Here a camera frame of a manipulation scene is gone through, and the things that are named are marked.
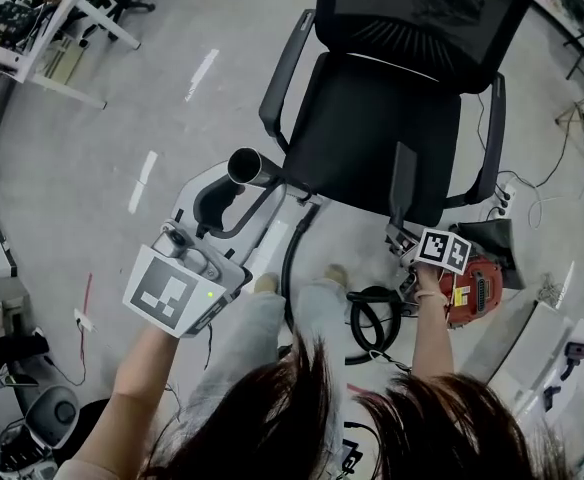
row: forearm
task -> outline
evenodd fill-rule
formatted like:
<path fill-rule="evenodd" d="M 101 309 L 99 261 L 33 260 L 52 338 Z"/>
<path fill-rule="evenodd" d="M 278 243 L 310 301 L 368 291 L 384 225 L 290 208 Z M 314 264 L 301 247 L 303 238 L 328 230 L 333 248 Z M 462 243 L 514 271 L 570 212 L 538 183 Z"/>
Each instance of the forearm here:
<path fill-rule="evenodd" d="M 146 327 L 116 374 L 114 394 L 157 407 L 179 340 L 154 325 Z"/>
<path fill-rule="evenodd" d="M 422 379 L 454 373 L 445 307 L 438 297 L 421 298 L 412 373 Z"/>
<path fill-rule="evenodd" d="M 148 326 L 119 366 L 114 392 L 75 459 L 133 480 L 163 395 L 179 340 Z"/>

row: black seat cushion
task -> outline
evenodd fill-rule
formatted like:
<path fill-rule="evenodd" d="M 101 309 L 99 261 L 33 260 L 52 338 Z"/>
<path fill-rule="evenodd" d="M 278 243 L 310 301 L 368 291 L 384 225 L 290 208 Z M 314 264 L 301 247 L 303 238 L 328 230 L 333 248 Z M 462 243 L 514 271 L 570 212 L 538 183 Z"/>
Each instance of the black seat cushion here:
<path fill-rule="evenodd" d="M 383 215 L 394 151 L 417 153 L 406 220 L 435 226 L 447 197 L 461 98 L 440 84 L 383 62 L 322 54 L 290 140 L 284 170 L 316 193 Z"/>

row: black hair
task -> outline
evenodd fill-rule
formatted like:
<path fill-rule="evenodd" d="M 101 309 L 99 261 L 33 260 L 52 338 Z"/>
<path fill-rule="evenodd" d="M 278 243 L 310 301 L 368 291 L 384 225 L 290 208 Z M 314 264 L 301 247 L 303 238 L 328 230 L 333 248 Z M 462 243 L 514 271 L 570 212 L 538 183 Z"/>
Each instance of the black hair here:
<path fill-rule="evenodd" d="M 151 458 L 142 477 L 317 478 L 328 460 L 331 398 L 323 345 L 310 359 L 299 339 L 286 359 L 239 381 L 173 456 L 163 452 Z M 549 433 L 538 451 L 530 452 L 497 395 L 470 377 L 400 376 L 385 395 L 366 393 L 357 401 L 376 426 L 377 470 L 384 480 L 572 477 Z"/>
<path fill-rule="evenodd" d="M 385 396 L 369 393 L 357 399 L 377 427 L 386 480 L 572 477 L 549 432 L 532 453 L 498 396 L 471 377 L 400 376 Z"/>
<path fill-rule="evenodd" d="M 311 360 L 299 340 L 288 358 L 241 379 L 173 457 L 151 459 L 142 476 L 313 478 L 327 462 L 330 398 L 323 345 Z"/>

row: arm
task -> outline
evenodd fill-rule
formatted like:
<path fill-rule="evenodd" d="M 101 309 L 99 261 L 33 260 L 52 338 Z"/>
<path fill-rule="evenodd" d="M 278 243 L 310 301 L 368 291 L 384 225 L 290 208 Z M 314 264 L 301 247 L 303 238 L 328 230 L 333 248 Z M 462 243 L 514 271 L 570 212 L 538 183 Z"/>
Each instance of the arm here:
<path fill-rule="evenodd" d="M 283 101 L 285 94 L 288 92 L 288 87 L 292 81 L 292 75 L 296 69 L 296 64 L 299 62 L 299 57 L 305 46 L 305 41 L 312 30 L 314 23 L 313 9 L 306 9 L 301 14 L 290 38 L 288 39 L 279 63 L 276 66 L 272 80 L 268 86 L 268 90 L 263 97 L 263 102 L 259 108 L 259 116 L 265 131 L 272 137 L 281 151 L 287 153 L 288 142 L 281 133 L 281 112 L 283 111 Z"/>
<path fill-rule="evenodd" d="M 112 398 L 75 459 L 107 469 L 121 480 L 137 477 L 178 344 L 155 326 L 143 331 L 119 366 Z"/>
<path fill-rule="evenodd" d="M 435 268 L 419 263 L 416 269 L 422 290 L 440 292 Z M 445 307 L 438 297 L 421 298 L 412 373 L 421 379 L 454 373 Z"/>
<path fill-rule="evenodd" d="M 505 78 L 497 73 L 492 82 L 492 100 L 490 103 L 490 124 L 488 140 L 485 144 L 483 165 L 474 184 L 465 194 L 451 196 L 445 200 L 446 208 L 457 208 L 468 204 L 477 204 L 492 197 L 496 186 L 496 177 L 501 163 L 503 136 L 505 134 Z"/>

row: person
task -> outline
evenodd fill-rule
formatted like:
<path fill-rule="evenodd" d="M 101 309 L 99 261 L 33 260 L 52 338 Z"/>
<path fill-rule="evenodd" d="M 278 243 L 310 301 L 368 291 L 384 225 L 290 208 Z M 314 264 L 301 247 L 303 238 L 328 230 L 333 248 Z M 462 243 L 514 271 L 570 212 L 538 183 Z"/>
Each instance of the person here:
<path fill-rule="evenodd" d="M 437 272 L 419 264 L 417 274 L 412 374 L 397 377 L 385 394 L 357 397 L 377 429 L 381 478 L 569 478 L 553 440 L 534 455 L 498 397 L 454 374 Z M 343 478 L 346 286 L 345 270 L 333 265 L 301 289 L 292 309 L 295 347 L 278 360 L 285 300 L 276 294 L 276 277 L 262 276 L 190 397 L 184 427 L 172 435 L 166 427 L 149 452 L 178 340 L 148 327 L 120 365 L 92 433 L 56 478 Z"/>

